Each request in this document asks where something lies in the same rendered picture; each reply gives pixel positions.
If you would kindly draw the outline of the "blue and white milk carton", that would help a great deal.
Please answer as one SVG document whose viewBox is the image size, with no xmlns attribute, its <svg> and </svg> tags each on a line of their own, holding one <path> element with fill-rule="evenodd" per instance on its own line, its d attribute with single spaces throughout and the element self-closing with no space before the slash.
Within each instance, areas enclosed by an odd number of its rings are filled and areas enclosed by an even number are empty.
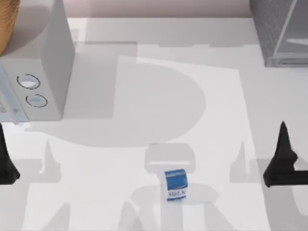
<svg viewBox="0 0 308 231">
<path fill-rule="evenodd" d="M 164 180 L 167 201 L 181 200 L 186 197 L 188 179 L 184 169 L 165 171 Z"/>
</svg>

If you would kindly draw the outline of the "grey cabinet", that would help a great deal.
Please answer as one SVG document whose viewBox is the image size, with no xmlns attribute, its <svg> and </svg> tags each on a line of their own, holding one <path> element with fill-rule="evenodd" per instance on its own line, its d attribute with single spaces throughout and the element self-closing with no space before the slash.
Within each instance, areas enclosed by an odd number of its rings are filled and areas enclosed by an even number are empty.
<svg viewBox="0 0 308 231">
<path fill-rule="evenodd" d="M 265 67 L 308 67 L 308 0 L 249 0 Z"/>
</svg>

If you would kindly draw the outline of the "pale microwave oven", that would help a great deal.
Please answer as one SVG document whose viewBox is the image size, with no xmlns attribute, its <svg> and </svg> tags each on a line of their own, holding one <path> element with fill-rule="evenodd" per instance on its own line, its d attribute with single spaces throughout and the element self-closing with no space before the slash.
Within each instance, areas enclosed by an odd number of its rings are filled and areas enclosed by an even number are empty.
<svg viewBox="0 0 308 231">
<path fill-rule="evenodd" d="M 13 34 L 0 56 L 0 122 L 14 124 L 62 119 L 75 48 L 63 0 L 21 0 Z M 17 76 L 35 75 L 40 86 L 28 90 Z M 48 100 L 30 106 L 26 96 Z"/>
</svg>

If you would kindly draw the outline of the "small microwave knob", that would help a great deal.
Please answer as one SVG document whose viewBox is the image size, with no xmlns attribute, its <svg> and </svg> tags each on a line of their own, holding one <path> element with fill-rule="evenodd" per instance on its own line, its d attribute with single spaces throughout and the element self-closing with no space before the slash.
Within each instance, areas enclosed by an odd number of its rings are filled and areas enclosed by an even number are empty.
<svg viewBox="0 0 308 231">
<path fill-rule="evenodd" d="M 26 102 L 30 106 L 36 107 L 36 108 L 42 108 L 48 104 L 48 100 L 40 94 L 26 96 Z"/>
</svg>

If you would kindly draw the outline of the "large microwave knob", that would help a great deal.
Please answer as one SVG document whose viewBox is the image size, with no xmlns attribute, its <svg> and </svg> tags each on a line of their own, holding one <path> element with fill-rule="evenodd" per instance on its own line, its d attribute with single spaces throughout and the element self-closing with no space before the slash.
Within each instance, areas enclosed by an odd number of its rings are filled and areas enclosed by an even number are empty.
<svg viewBox="0 0 308 231">
<path fill-rule="evenodd" d="M 40 86 L 40 80 L 32 74 L 24 74 L 23 76 L 17 76 L 17 83 L 28 90 L 37 89 Z"/>
</svg>

